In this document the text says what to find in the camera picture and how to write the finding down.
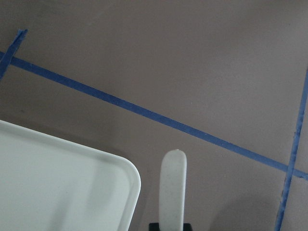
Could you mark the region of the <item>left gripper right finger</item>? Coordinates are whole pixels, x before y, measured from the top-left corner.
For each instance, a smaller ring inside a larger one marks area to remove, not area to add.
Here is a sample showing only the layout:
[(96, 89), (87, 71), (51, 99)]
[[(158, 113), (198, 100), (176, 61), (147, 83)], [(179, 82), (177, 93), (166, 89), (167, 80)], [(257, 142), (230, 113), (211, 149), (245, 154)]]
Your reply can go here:
[(183, 224), (183, 231), (192, 231), (192, 226), (190, 223)]

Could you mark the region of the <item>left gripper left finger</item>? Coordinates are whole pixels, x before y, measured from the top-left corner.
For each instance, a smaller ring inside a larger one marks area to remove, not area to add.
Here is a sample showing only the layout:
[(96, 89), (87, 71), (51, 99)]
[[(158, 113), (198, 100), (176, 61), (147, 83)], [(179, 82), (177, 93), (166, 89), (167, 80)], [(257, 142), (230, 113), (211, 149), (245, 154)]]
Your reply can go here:
[(159, 231), (159, 223), (149, 223), (148, 231)]

